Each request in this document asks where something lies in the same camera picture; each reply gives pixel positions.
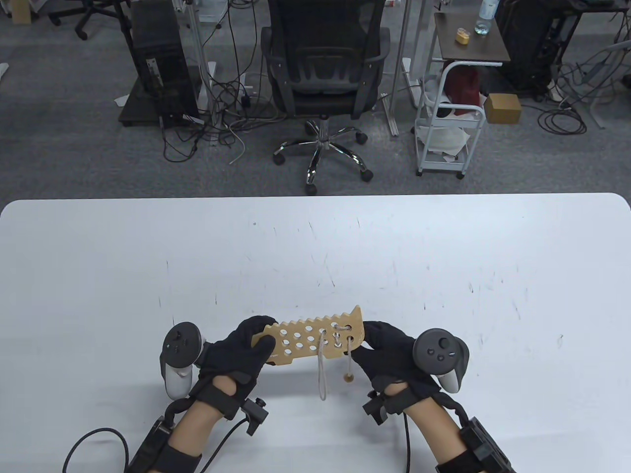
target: gray carpet floor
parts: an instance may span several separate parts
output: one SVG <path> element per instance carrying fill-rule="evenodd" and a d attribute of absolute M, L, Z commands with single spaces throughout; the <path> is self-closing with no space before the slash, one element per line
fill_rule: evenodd
<path fill-rule="evenodd" d="M 454 0 L 454 9 L 476 10 L 479 2 Z M 42 13 L 68 8 L 74 2 L 50 0 Z M 267 4 L 256 6 L 257 24 L 269 24 Z M 394 70 L 402 8 L 389 8 L 383 24 L 392 30 L 392 54 L 386 71 Z M 611 42 L 619 21 L 611 16 L 586 16 L 572 40 L 566 60 L 580 61 Z M 287 154 L 283 167 L 271 161 L 281 140 L 303 134 L 302 123 L 288 120 L 242 135 L 240 145 L 202 146 L 184 164 L 162 158 L 160 131 L 123 128 L 114 99 L 128 94 L 135 70 L 118 24 L 95 16 L 84 42 L 73 32 L 76 18 L 54 27 L 42 17 L 31 26 L 13 26 L 0 17 L 0 62 L 9 71 L 0 83 L 0 209 L 17 199 L 113 197 L 300 196 L 308 154 Z M 232 14 L 242 63 L 254 45 L 252 12 Z M 219 79 L 235 76 L 232 39 L 227 24 L 207 46 L 218 62 Z M 259 70 L 256 52 L 252 71 Z M 389 91 L 392 75 L 384 76 Z M 247 79 L 257 86 L 258 80 Z M 269 86 L 263 81 L 263 93 Z M 414 143 L 409 129 L 414 116 L 407 91 L 398 96 L 401 135 L 389 134 L 382 107 L 365 114 L 358 125 L 369 135 L 359 146 L 347 139 L 374 171 L 365 184 L 351 163 L 332 156 L 322 162 L 320 195 L 340 194 L 467 194 L 512 192 L 616 192 L 631 199 L 631 94 L 620 90 L 600 107 L 608 127 L 587 121 L 581 136 L 547 134 L 536 124 L 538 112 L 524 109 L 516 126 L 487 126 L 464 180 L 450 173 L 415 176 Z M 344 126 L 347 117 L 332 119 Z"/>

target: computer tower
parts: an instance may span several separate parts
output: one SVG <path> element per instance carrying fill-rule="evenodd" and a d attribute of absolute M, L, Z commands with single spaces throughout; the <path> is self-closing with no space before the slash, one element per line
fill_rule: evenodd
<path fill-rule="evenodd" d="M 510 55 L 500 68 L 518 94 L 543 95 L 580 13 L 571 0 L 502 0 L 495 15 Z"/>
<path fill-rule="evenodd" d="M 195 86 L 171 0 L 134 0 L 131 23 L 140 83 L 165 127 L 182 123 L 183 115 L 198 118 Z"/>

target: white table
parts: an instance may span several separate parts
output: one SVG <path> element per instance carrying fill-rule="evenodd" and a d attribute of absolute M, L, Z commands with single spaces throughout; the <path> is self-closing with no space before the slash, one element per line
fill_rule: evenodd
<path fill-rule="evenodd" d="M 158 354 L 174 321 L 214 340 L 252 314 L 360 304 L 469 344 L 456 399 L 516 471 L 626 472 L 630 241 L 613 194 L 14 202 L 0 218 L 0 470 L 59 472 L 100 426 L 133 455 L 168 402 Z M 321 402 L 316 364 L 264 368 L 252 394 L 269 417 L 213 472 L 403 471 L 402 419 L 377 427 L 343 360 L 326 364 Z M 432 471 L 415 428 L 412 442 L 412 471 Z M 69 473 L 121 465 L 102 435 Z"/>

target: black glove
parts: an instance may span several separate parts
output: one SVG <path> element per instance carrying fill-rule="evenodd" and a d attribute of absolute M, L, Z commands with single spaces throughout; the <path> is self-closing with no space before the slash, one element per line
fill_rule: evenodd
<path fill-rule="evenodd" d="M 225 340 L 208 343 L 199 364 L 199 381 L 193 386 L 191 397 L 195 398 L 215 376 L 226 375 L 237 384 L 237 392 L 232 398 L 242 404 L 256 386 L 256 378 L 276 346 L 276 339 L 267 335 L 252 347 L 252 336 L 260 334 L 266 325 L 275 323 L 275 319 L 266 315 L 250 317 Z"/>
<path fill-rule="evenodd" d="M 432 377 L 414 363 L 414 338 L 385 322 L 364 322 L 363 328 L 364 340 L 373 349 L 360 346 L 351 356 L 362 367 L 375 391 L 383 393 L 388 385 L 405 381 L 418 400 L 440 392 Z"/>

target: cardboard box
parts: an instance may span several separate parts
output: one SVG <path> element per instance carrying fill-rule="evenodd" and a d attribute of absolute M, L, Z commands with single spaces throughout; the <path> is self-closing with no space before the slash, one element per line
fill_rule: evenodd
<path fill-rule="evenodd" d="M 487 122 L 500 125 L 519 123 L 521 104 L 517 95 L 511 93 L 490 93 L 484 102 Z"/>

